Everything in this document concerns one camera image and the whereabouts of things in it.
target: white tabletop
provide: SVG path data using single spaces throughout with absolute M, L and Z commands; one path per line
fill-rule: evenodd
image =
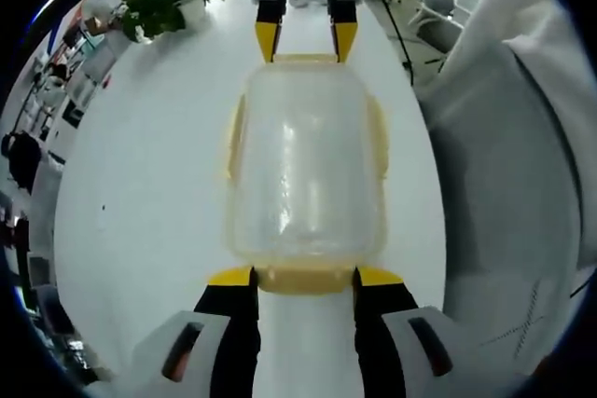
M 263 64 L 257 8 L 226 0 L 207 10 L 203 33 L 164 35 L 125 53 L 65 167 L 54 240 L 61 301 L 114 371 L 150 331 L 193 309 L 211 275 L 243 262 L 224 247 L 224 171 L 231 114 Z M 376 263 L 401 275 L 419 305 L 441 308 L 444 217 L 429 137 L 368 7 L 358 22 L 348 64 L 382 105 L 390 140 L 388 242 Z M 290 52 L 333 52 L 325 7 L 288 9 L 278 53 Z

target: transparent plastic box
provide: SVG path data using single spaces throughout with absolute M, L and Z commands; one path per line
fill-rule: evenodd
M 334 62 L 288 58 L 250 77 L 231 137 L 234 253 L 256 267 L 333 268 L 382 248 L 382 124 L 371 101 Z

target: plant pot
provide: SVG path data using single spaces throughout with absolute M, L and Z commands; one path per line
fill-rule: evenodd
M 206 16 L 203 0 L 187 0 L 178 8 L 185 18 L 186 28 L 199 31 Z

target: white table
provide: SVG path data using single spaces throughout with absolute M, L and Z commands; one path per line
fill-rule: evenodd
M 223 174 L 232 111 L 263 64 L 257 8 L 226 0 L 207 10 L 202 34 L 164 35 L 123 55 L 111 85 L 90 105 L 65 168 L 55 230 L 61 301 L 114 371 L 150 331 L 192 309 L 211 275 L 242 263 L 224 247 Z M 348 63 L 381 103 L 390 139 L 388 243 L 378 263 L 399 273 L 420 305 L 441 309 L 444 217 L 431 144 L 385 32 L 365 6 L 358 21 Z M 326 8 L 290 7 L 278 50 L 333 52 Z M 262 316 L 281 300 L 262 298 Z M 282 307 L 306 306 L 299 302 Z M 343 296 L 336 303 L 345 314 L 352 302 Z M 350 320 L 343 327 L 350 336 Z

